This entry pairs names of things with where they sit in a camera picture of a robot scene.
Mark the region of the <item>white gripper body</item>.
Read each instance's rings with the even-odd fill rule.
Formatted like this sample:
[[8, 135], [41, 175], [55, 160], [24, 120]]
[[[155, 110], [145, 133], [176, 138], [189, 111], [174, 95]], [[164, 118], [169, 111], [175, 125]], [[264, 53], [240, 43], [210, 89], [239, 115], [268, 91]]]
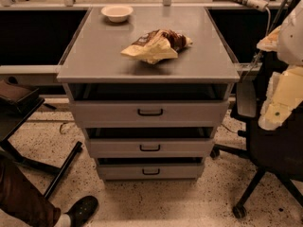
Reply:
[[289, 65], [270, 77], [258, 125], [267, 131], [280, 127], [303, 101], [303, 67]]

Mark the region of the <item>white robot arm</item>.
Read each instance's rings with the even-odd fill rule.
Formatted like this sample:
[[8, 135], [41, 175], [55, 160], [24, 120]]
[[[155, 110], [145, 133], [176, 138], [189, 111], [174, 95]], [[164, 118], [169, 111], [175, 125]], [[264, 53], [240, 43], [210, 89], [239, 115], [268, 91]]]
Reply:
[[274, 51], [288, 67], [270, 77], [258, 125], [274, 131], [303, 101], [303, 0], [296, 5], [268, 36], [260, 40], [257, 48]]

